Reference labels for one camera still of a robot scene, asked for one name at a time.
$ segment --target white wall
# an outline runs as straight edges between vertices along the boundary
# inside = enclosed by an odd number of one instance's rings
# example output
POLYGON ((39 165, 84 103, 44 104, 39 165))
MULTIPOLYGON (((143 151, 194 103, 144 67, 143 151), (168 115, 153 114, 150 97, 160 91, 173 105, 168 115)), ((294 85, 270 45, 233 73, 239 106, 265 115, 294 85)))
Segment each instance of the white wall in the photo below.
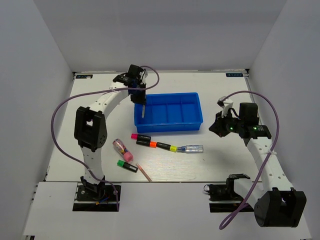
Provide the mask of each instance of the white wall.
POLYGON ((21 238, 53 143, 50 118, 72 73, 32 0, 0 7, 0 239, 21 238))
POLYGON ((34 0, 72 71, 250 68, 286 0, 34 0))
MULTIPOLYGON (((304 213, 314 239, 320 239, 319 10, 319 0, 288 0, 250 70, 253 90, 278 111, 276 151, 287 177, 306 194, 304 213)), ((274 133, 272 111, 255 99, 274 133)))

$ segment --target cable tie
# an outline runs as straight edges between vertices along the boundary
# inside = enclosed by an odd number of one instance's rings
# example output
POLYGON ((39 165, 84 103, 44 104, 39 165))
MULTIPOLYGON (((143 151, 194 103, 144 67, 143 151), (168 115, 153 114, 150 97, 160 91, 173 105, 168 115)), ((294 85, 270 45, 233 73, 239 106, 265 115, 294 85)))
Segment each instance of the cable tie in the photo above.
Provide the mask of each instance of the cable tie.
POLYGON ((110 87, 110 89, 111 89, 111 92, 116 93, 116 91, 114 90, 114 88, 112 86, 110 87))
POLYGON ((264 154, 271 154, 271 155, 277 155, 276 151, 271 151, 270 149, 266 151, 264 154))

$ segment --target green highlighter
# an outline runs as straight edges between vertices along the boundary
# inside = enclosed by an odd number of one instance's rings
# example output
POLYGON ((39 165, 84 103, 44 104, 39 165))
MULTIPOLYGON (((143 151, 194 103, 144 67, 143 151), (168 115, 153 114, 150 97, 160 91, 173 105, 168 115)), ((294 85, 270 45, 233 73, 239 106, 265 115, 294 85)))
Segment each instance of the green highlighter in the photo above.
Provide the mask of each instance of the green highlighter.
POLYGON ((134 172, 134 173, 136 173, 138 171, 138 168, 136 166, 133 166, 133 165, 131 165, 125 161, 122 161, 122 160, 119 160, 117 165, 121 168, 127 169, 131 172, 134 172))

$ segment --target white table surface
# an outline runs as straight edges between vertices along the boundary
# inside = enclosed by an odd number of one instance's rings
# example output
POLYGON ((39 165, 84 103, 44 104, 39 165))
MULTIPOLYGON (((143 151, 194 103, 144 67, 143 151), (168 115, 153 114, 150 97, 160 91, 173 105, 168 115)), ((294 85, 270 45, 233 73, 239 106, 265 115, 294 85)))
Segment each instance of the white table surface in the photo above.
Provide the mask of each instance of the white table surface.
POLYGON ((311 238, 305 217, 298 227, 259 227, 240 212, 211 213, 205 183, 122 183, 119 212, 72 211, 76 182, 40 182, 24 229, 36 240, 301 240, 311 238))
MULTIPOLYGON (((71 96, 107 89, 117 74, 94 74, 90 79, 75 79, 71 96)), ((156 75, 149 71, 147 85, 156 81, 156 75)), ((254 160, 237 134, 224 138, 210 132, 215 115, 221 111, 217 100, 230 93, 247 90, 243 77, 226 77, 225 73, 160 73, 160 83, 147 94, 197 92, 200 98, 203 124, 199 131, 159 132, 147 134, 155 142, 175 146, 203 145, 204 153, 186 154, 170 152, 160 148, 136 145, 131 133, 134 125, 134 104, 127 97, 106 120, 107 140, 102 148, 102 169, 105 179, 112 182, 146 182, 141 172, 133 173, 117 166, 120 155, 113 149, 112 141, 121 139, 151 179, 155 182, 224 182, 229 174, 247 174, 255 178, 258 170, 254 160)), ((72 156, 82 160, 82 152, 74 139, 75 116, 78 107, 87 107, 99 96, 91 95, 71 100, 66 108, 57 140, 72 156)), ((249 94, 232 97, 234 108, 239 111, 241 102, 251 102, 249 94)), ((55 147, 48 169, 47 181, 79 182, 84 167, 67 158, 55 147)))

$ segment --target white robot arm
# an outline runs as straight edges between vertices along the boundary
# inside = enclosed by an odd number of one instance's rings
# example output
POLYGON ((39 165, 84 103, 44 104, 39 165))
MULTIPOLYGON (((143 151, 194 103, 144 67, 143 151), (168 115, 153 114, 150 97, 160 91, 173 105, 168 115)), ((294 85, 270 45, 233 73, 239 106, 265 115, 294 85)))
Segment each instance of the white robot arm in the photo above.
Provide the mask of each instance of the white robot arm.
MULTIPOLYGON (((221 99, 218 101, 218 105, 223 110, 215 115, 215 122, 209 130, 221 138, 229 133, 239 134, 252 154, 261 173, 263 189, 256 185, 246 202, 254 209, 258 225, 261 227, 297 227, 307 202, 304 192, 294 189, 281 168, 276 154, 270 152, 271 134, 267 126, 259 125, 257 104, 240 103, 239 115, 232 108, 232 104, 230 99, 223 102, 221 99), (268 154, 270 157, 262 168, 268 154)), ((253 182, 245 174, 231 174, 225 186, 225 189, 221 189, 210 184, 209 191, 218 199, 225 200, 226 197, 234 199, 237 196, 244 199, 253 186, 253 182)))
POLYGON ((88 107, 79 107, 76 112, 74 137, 78 140, 85 169, 81 182, 93 198, 103 196, 104 183, 92 177, 89 170, 97 179, 105 179, 102 171, 101 148, 107 140, 106 119, 112 110, 126 97, 136 104, 146 104, 146 91, 134 90, 146 88, 147 71, 139 66, 131 65, 128 72, 118 75, 109 89, 112 92, 103 94, 88 107), (131 88, 115 91, 119 88, 131 88))

